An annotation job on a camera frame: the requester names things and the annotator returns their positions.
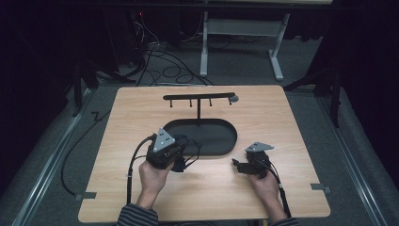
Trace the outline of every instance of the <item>sleeve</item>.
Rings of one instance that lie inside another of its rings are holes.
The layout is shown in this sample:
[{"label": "sleeve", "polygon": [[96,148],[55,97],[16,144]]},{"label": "sleeve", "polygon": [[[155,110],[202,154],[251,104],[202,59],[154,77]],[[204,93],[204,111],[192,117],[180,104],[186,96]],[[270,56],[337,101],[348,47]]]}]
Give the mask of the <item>sleeve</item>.
[{"label": "sleeve", "polygon": [[296,218],[286,218],[270,224],[270,226],[300,226]]},{"label": "sleeve", "polygon": [[144,209],[135,204],[123,206],[118,218],[118,226],[157,226],[158,214],[153,210]]}]

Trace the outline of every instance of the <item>black controller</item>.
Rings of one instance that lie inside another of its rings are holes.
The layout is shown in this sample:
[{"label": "black controller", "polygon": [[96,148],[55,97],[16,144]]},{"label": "black controller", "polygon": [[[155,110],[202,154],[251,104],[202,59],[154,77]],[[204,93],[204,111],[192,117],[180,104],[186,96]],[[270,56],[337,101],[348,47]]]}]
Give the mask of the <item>black controller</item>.
[{"label": "black controller", "polygon": [[237,167],[238,172],[259,175],[259,178],[262,179],[271,166],[269,156],[264,152],[269,149],[273,149],[273,146],[256,142],[246,148],[247,163],[240,163],[235,159],[232,160],[232,163]]},{"label": "black controller", "polygon": [[187,146],[187,137],[181,136],[173,138],[163,129],[160,129],[156,140],[147,150],[146,160],[160,170],[166,169],[173,162],[173,171],[181,172],[185,169],[183,151]]}]

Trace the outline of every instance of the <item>person's right hand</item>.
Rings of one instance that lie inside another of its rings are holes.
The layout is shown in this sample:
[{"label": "person's right hand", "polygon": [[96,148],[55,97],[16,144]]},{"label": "person's right hand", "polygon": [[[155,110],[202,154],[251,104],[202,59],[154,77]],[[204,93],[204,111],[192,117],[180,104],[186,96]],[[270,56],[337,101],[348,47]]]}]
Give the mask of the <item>person's right hand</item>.
[{"label": "person's right hand", "polygon": [[255,193],[262,201],[272,222],[287,218],[279,203],[279,185],[274,175],[268,170],[266,177],[259,179],[258,175],[248,175]]}]

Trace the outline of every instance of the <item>gray carpet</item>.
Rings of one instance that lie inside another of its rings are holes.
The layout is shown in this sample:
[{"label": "gray carpet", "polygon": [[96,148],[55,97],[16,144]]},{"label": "gray carpet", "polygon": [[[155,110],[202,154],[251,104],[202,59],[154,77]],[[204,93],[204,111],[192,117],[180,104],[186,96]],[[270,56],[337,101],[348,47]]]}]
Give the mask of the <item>gray carpet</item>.
[{"label": "gray carpet", "polygon": [[[308,42],[285,40],[279,52],[279,62],[284,81],[277,82],[273,77],[270,62],[265,57],[267,50],[265,46],[271,46],[273,41],[240,37],[239,39],[223,49],[218,48],[224,46],[225,41],[211,41],[210,45],[214,48],[211,48],[209,52],[207,79],[215,85],[279,84],[285,86],[291,84],[305,75],[319,44],[318,40]],[[182,45],[180,48],[162,44],[159,50],[175,55],[193,72],[198,73],[200,70],[200,46],[192,41],[189,44],[190,46]],[[159,57],[168,57],[160,52],[154,51],[152,53]],[[143,75],[141,86],[148,86],[149,84],[155,86],[153,78],[162,73],[166,67],[173,66],[159,57],[151,57],[148,71],[152,73]],[[123,73],[129,72],[129,69],[124,65],[121,65],[120,69]],[[165,74],[172,76],[177,71],[176,68],[170,68],[165,71]],[[175,83],[175,79],[174,77],[166,78],[162,76],[157,84]],[[194,80],[193,83],[201,84],[198,79]],[[122,84],[117,82],[101,81],[100,87],[94,91],[91,101],[82,113],[82,119],[72,134],[67,150],[71,149],[94,123],[94,115],[91,112],[99,112],[101,116],[111,109],[120,86]],[[348,173],[340,146],[329,127],[328,119],[323,115],[320,105],[311,93],[311,89],[312,87],[305,87],[286,94],[319,179],[321,183],[332,189],[332,193],[326,194],[331,215],[327,218],[301,218],[300,222],[302,225],[311,226],[373,225]],[[364,171],[365,179],[377,197],[377,202],[382,208],[387,224],[397,225],[399,223],[398,191],[375,156],[344,93],[341,102],[339,121],[345,141],[359,161],[359,167]],[[72,112],[73,104],[70,103],[41,136],[40,142],[1,198],[0,225],[11,225],[18,215],[32,186],[39,177],[41,169],[56,148],[69,121],[72,119]],[[98,122],[73,147],[68,158],[65,167],[65,181],[68,187],[77,193],[81,194],[86,189],[106,122],[107,117]],[[74,201],[73,196],[63,189],[60,181],[60,168],[58,168],[36,214],[32,218],[31,225],[81,225],[82,223],[77,219],[80,204],[81,202]]]}]

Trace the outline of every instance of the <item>wooden table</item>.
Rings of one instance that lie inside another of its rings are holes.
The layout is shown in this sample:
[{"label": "wooden table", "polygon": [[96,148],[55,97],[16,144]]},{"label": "wooden table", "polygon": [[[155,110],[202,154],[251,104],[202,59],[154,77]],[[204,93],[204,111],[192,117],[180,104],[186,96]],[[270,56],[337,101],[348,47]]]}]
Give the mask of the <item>wooden table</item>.
[{"label": "wooden table", "polygon": [[[234,149],[218,157],[202,157],[184,173],[171,172],[165,188],[153,207],[160,220],[203,220],[267,218],[245,174],[237,173],[231,159],[246,161],[244,149],[255,141],[275,146],[267,151],[286,191],[293,217],[326,217],[330,213],[316,172],[295,122],[293,112],[280,86],[162,87],[119,90],[104,132],[87,192],[95,199],[83,200],[82,222],[111,222],[118,219],[126,202],[126,174],[138,143],[169,121],[195,119],[197,109],[188,101],[163,100],[166,94],[235,92],[239,101],[214,99],[203,102],[201,116],[229,121],[237,130]],[[146,154],[150,142],[138,155]],[[134,163],[135,202],[141,190]]]}]

